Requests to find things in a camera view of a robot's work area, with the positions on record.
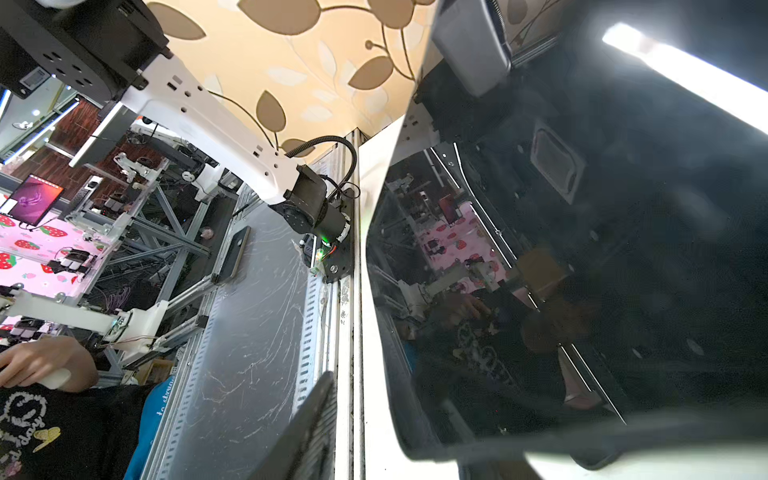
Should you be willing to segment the person hand outside cell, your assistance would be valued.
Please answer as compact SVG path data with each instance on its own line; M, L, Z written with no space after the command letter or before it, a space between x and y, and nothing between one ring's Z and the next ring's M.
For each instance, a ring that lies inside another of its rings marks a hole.
M57 336L17 344L2 352L1 386L29 387L61 369L70 373L68 381L59 387L64 392L83 392L99 380L88 350L75 338Z

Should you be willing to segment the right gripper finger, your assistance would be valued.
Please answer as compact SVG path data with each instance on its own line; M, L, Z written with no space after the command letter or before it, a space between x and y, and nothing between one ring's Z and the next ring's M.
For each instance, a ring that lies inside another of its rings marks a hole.
M250 479L330 479L336 444L335 373L326 371Z

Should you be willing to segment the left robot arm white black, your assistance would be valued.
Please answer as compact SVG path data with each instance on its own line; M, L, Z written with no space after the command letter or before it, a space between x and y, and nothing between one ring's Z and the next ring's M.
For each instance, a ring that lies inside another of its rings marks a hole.
M343 187L353 144L321 136L286 153L261 139L205 89L168 47L142 1L4 1L3 45L99 103L119 103L189 140L243 180L297 233L325 282L355 270L353 203Z

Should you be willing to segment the phone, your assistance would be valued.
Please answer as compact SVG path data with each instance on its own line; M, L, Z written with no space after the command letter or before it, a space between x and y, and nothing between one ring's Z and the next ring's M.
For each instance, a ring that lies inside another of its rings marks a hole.
M767 447L767 5L442 1L366 239L415 460Z

